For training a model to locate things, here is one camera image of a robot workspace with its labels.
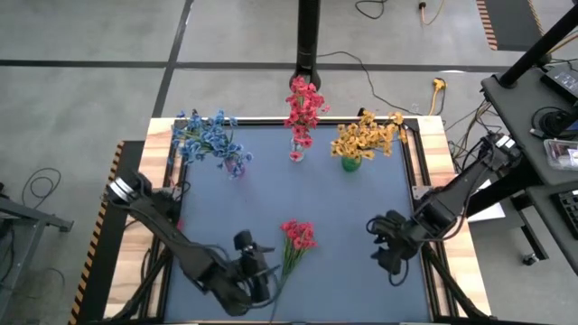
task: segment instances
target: black pole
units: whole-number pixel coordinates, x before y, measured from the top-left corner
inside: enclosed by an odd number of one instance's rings
[[[289,85],[297,76],[319,88],[322,80],[317,74],[317,40],[319,38],[319,14],[321,0],[299,0],[297,25],[297,63]]]
[[[578,5],[570,9],[530,50],[524,53],[524,55],[499,78],[499,84],[506,88],[514,87],[516,80],[546,56],[557,43],[576,27],[576,24],[578,24]]]

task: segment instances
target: blue flower bouquet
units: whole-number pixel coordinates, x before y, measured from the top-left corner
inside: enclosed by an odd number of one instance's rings
[[[219,110],[216,116],[203,119],[196,110],[191,117],[186,117],[181,111],[178,118],[185,118],[187,126],[183,129],[172,129],[172,144],[177,148],[185,163],[203,161],[205,155],[212,153],[221,159],[217,165],[220,169],[227,168],[231,179],[241,177],[245,173],[245,163],[253,160],[253,154],[243,153],[243,145],[233,142],[233,126],[237,126],[237,119],[229,117],[231,126],[230,135],[223,129],[225,112]]]

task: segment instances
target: yellow flower bouquet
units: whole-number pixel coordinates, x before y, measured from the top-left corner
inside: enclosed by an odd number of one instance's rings
[[[362,158],[373,159],[375,151],[390,156],[395,134],[399,134],[402,142],[407,142],[406,130],[402,127],[404,117],[401,113],[391,114],[389,123],[383,125],[374,122],[375,117],[374,113],[364,110],[357,123],[337,125],[340,136],[331,142],[331,156],[341,156],[346,171],[357,170]]]

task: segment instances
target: yellow and black striped tape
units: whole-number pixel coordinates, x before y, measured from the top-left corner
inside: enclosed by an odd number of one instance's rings
[[[488,45],[492,50],[497,51],[498,41],[496,41],[496,34],[494,33],[494,28],[491,26],[491,20],[489,19],[486,2],[484,0],[476,0],[476,5],[478,6],[478,11],[480,12],[481,24],[484,27],[484,32],[486,33],[486,40],[488,40]]]
[[[536,9],[534,9],[534,3],[532,2],[532,0],[527,0],[527,2],[530,5],[530,10],[532,11],[532,14],[534,15],[534,19],[536,20],[536,25],[538,26],[538,31],[540,31],[540,35],[544,36],[544,30],[542,29],[542,24],[540,23],[540,18],[538,18],[538,15],[536,14]]]
[[[123,151],[124,142],[117,145],[117,151],[115,152],[115,158],[112,160],[112,167],[110,167],[110,174],[108,175],[108,182],[112,182],[117,176],[118,162],[120,161],[120,154]],[[84,263],[82,268],[82,274],[80,275],[79,287],[76,291],[76,296],[74,297],[74,303],[72,304],[72,311],[70,312],[69,325],[76,325],[77,319],[80,313],[80,306],[82,305],[82,299],[84,297],[84,292],[87,287],[87,282],[89,281],[90,269],[92,268],[92,261],[94,259],[95,253],[98,247],[98,238],[100,237],[100,230],[102,229],[102,224],[104,222],[105,213],[107,212],[106,202],[100,203],[100,208],[98,210],[97,222],[94,226],[94,231],[90,237],[89,251],[87,252],[87,261]]]

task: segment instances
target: wheel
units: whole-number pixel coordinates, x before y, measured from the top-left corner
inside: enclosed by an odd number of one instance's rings
[[[538,257],[536,256],[536,254],[532,253],[530,255],[525,255],[524,258],[522,259],[522,263],[524,263],[524,265],[533,265],[535,262],[539,261]]]

